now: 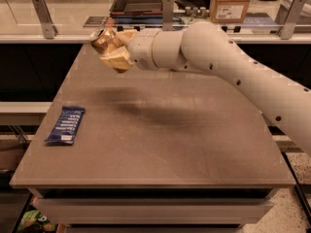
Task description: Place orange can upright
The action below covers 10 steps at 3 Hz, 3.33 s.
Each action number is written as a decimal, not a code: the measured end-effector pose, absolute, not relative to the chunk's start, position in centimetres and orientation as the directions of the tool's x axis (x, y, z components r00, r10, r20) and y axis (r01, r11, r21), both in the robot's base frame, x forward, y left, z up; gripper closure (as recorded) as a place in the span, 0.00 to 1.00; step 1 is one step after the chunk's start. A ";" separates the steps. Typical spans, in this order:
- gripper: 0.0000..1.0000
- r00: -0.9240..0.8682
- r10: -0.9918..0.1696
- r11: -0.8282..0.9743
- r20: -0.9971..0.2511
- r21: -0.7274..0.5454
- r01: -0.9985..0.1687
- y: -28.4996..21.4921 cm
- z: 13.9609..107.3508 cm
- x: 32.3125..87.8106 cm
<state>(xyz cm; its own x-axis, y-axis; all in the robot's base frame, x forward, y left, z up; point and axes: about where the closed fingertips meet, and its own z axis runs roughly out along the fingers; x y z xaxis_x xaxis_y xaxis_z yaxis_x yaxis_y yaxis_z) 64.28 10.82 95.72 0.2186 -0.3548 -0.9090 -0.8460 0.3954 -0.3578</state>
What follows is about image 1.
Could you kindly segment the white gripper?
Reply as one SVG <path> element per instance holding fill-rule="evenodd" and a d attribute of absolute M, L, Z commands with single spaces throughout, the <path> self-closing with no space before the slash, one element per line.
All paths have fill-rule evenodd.
<path fill-rule="evenodd" d="M 100 59 L 105 66 L 118 73 L 128 71 L 132 67 L 132 61 L 141 70 L 156 71 L 158 67 L 153 59 L 153 42 L 159 32 L 158 28 L 119 31 L 116 37 L 124 47 L 101 54 Z"/>

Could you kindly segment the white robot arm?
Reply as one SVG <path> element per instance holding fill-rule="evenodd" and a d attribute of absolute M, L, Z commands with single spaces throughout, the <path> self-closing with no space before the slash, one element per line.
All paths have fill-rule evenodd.
<path fill-rule="evenodd" d="M 147 28 L 98 33 L 105 65 L 173 69 L 216 76 L 239 90 L 304 152 L 311 154 L 311 90 L 257 62 L 221 29 L 197 22 L 178 31 Z"/>

